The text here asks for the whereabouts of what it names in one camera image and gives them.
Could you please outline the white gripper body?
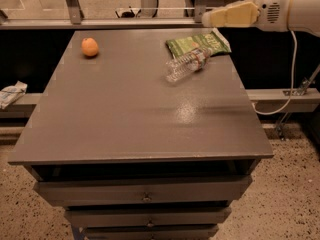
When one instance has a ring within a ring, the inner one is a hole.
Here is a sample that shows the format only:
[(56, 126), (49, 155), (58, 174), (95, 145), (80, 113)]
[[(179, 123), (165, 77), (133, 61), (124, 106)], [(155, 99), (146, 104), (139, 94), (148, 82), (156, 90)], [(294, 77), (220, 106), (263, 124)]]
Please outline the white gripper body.
[(246, 0), (258, 7), (259, 15), (253, 23), (262, 31), (286, 32), (288, 30), (291, 0)]

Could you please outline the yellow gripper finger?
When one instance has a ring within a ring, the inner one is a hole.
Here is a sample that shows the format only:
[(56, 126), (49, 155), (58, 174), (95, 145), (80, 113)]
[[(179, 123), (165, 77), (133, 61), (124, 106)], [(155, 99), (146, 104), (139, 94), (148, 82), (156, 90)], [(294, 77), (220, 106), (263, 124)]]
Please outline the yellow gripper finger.
[(217, 7), (202, 16), (204, 27), (238, 27), (252, 26), (259, 17), (259, 9), (251, 1), (240, 1), (225, 7)]

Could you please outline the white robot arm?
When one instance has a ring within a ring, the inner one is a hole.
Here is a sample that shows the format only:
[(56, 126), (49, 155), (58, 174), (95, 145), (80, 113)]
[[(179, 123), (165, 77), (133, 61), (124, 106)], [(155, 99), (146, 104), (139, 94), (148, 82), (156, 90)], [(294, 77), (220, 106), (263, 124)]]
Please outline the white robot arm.
[(241, 0), (202, 16), (204, 27), (299, 31), (320, 36), (320, 0)]

